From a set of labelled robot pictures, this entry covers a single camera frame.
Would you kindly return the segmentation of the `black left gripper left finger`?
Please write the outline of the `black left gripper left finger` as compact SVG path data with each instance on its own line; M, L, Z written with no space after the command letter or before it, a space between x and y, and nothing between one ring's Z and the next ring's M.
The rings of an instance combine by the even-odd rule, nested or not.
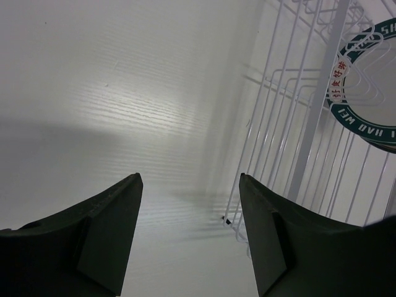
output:
M143 186L134 173L63 211L1 230L1 295L120 296Z

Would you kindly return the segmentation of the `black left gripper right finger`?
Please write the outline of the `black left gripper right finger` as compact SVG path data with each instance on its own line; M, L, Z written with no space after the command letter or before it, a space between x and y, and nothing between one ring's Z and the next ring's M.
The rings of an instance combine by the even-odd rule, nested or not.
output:
M395 217L342 223L248 174L239 193L260 296L395 295Z

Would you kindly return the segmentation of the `white wire dish rack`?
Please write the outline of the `white wire dish rack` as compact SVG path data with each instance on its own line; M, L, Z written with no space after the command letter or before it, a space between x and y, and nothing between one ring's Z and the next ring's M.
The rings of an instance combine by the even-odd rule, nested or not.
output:
M342 126L326 99L340 49L389 19L395 19L394 1L264 2L223 215L242 246L248 238L241 173L341 222L367 225L395 215L395 154Z

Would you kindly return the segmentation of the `plate with dark green rim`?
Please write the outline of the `plate with dark green rim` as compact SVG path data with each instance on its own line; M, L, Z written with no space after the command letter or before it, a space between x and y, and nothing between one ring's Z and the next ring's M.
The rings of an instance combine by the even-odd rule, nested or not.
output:
M340 49L326 99L342 126L370 142L395 145L395 19Z

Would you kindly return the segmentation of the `white plate green clover design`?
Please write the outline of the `white plate green clover design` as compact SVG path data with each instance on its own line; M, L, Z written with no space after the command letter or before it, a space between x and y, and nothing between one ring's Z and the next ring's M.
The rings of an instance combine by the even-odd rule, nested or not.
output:
M370 142L370 141L369 141L369 143L377 149L383 150L388 153L396 154L396 147L394 145L384 145L384 144L378 144L376 142Z

